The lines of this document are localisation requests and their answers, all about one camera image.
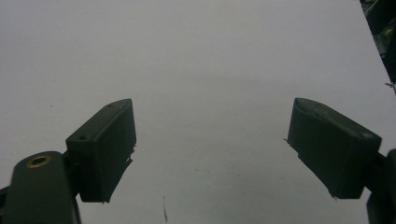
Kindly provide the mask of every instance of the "white surface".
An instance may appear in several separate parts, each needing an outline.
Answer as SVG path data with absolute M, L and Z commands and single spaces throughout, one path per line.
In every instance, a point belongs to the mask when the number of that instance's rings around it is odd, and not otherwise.
M 83 222 L 367 223 L 287 136 L 293 99 L 396 147 L 395 97 L 359 1 L 1 1 L 0 186 L 103 105 L 132 98 L 134 162 Z

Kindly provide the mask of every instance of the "white table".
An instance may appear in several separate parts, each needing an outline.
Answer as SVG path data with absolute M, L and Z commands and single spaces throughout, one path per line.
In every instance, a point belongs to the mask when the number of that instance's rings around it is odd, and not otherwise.
M 103 105 L 134 101 L 137 148 L 83 223 L 368 223 L 283 140 L 326 104 L 396 147 L 395 96 L 360 2 L 0 2 L 0 187 Z

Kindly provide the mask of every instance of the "screw hole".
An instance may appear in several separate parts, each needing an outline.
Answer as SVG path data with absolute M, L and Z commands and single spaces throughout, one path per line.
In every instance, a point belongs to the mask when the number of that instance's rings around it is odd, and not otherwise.
M 51 160 L 51 157 L 50 157 L 50 156 L 46 156 L 46 155 L 44 155 L 44 156 L 38 156 L 38 157 L 32 158 L 32 159 L 26 164 L 26 166 L 29 167 L 29 168 L 37 168 L 37 167 L 40 167 L 40 166 L 43 166 L 43 165 L 49 163 L 50 160 Z

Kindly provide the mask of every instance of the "brass insert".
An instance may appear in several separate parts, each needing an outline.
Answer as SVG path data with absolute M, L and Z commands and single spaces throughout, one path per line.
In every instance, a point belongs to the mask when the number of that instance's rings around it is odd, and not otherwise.
M 31 160 L 29 160 L 29 162 L 27 162 L 26 166 L 28 168 L 37 168 L 37 167 L 41 167 L 41 166 L 49 163 L 50 160 L 51 160 L 51 157 L 47 156 L 47 155 L 36 156 L 36 157 L 32 158 Z

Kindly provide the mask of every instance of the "dark green plastic part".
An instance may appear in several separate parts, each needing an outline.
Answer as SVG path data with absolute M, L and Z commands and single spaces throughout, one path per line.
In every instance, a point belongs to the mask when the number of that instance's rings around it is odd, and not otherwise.
M 15 166 L 3 223 L 80 223 L 61 153 L 38 153 Z
M 83 202 L 109 202 L 136 144 L 131 99 L 106 105 L 66 139 Z
M 296 98 L 288 142 L 333 197 L 358 199 L 381 138 L 326 105 Z

